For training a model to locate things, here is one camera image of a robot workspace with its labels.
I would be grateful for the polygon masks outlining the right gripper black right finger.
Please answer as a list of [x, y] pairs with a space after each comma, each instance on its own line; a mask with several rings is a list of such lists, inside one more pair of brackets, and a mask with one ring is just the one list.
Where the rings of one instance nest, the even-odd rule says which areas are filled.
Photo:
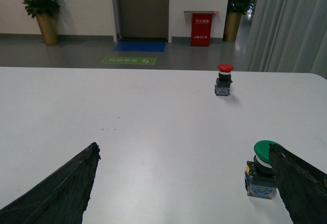
[[326, 173], [279, 144], [269, 144], [269, 162], [293, 223], [326, 223]]

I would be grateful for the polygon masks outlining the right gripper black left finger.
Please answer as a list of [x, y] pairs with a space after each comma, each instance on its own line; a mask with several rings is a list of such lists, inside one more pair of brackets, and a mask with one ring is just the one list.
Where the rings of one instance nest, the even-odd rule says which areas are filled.
[[82, 223], [94, 185], [99, 146], [93, 142], [1, 209], [1, 223]]

